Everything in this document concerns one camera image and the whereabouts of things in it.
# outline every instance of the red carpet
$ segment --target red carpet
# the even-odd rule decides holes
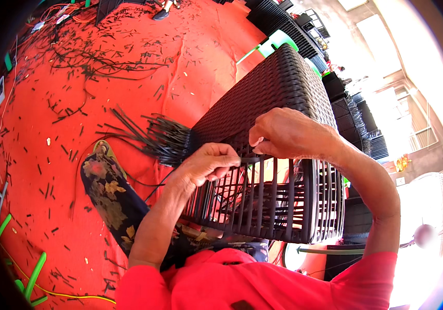
[[[47,253],[37,280],[46,290],[113,299],[115,292],[105,290],[106,282],[116,287],[125,274],[126,257],[76,178],[81,158],[102,136],[95,131],[106,130],[98,124],[121,125],[110,109],[119,104],[141,127],[146,127],[146,121],[140,115],[151,113],[191,127],[262,60],[253,53],[235,66],[265,38],[246,20],[243,2],[184,0],[181,6],[156,22],[151,20],[156,4],[122,4],[99,28],[93,22],[70,20],[58,37],[27,43],[18,50],[17,82],[0,118],[0,188],[9,173],[1,222],[8,212],[14,217],[1,244],[28,275],[42,251]],[[120,69],[102,59],[121,63]],[[91,69],[98,70],[86,79]],[[14,70],[6,77],[6,97],[13,78]],[[169,171],[122,141],[111,139],[110,144],[120,164],[143,183],[159,183]],[[143,199],[153,189],[130,182]],[[21,273],[12,270],[26,285]],[[36,287],[32,300],[43,294]],[[114,306],[95,298],[49,295],[36,308]]]

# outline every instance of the red shirt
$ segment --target red shirt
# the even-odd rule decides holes
[[[375,253],[325,282],[235,249],[206,250],[162,274],[130,268],[116,292],[117,309],[387,309],[396,260],[393,252]],[[223,265],[235,261],[242,264]]]

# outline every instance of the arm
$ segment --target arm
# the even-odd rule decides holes
[[[228,144],[207,143],[172,173],[163,193],[140,223],[129,255],[129,268],[147,265],[159,270],[177,220],[196,187],[223,177],[239,166],[237,152]]]
[[[380,164],[344,140],[333,128],[299,111],[274,108],[256,119],[249,132],[249,143],[255,146],[257,154],[319,159],[333,164],[354,184],[373,214],[364,257],[383,251],[397,253],[401,204],[394,183]]]

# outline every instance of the floral pants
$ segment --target floral pants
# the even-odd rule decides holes
[[[104,153],[90,154],[82,164],[80,175],[86,194],[128,257],[135,232],[149,212],[149,207],[126,181],[116,162]],[[207,237],[203,229],[198,231],[177,223],[160,271],[167,270],[172,265],[182,267],[187,257],[199,251],[219,251],[225,248],[241,250],[256,261],[268,261],[266,239],[239,235],[213,239]]]

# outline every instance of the yellow cable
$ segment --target yellow cable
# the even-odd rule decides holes
[[[1,248],[6,252],[6,254],[9,256],[9,259],[11,259],[11,262],[16,266],[16,268],[18,268],[20,270],[20,272],[25,276],[25,278],[30,279],[29,276],[27,276],[23,270],[21,270],[20,266],[18,266],[18,264],[14,261],[13,257],[11,255],[9,255],[8,251],[2,246],[2,244],[0,243]],[[40,287],[37,283],[35,283],[35,286],[38,287],[39,289],[41,289],[42,291],[46,292],[47,294],[51,294],[51,295],[56,295],[56,296],[65,296],[65,297],[69,297],[69,298],[78,298],[78,299],[84,299],[84,298],[97,298],[97,299],[102,299],[105,301],[109,301],[113,304],[116,304],[116,301],[106,298],[106,297],[101,297],[101,296],[92,296],[92,295],[87,295],[87,296],[73,296],[73,295],[68,295],[68,294],[61,294],[61,293],[55,293],[55,292],[51,292],[48,291],[46,289],[43,289],[42,287]]]

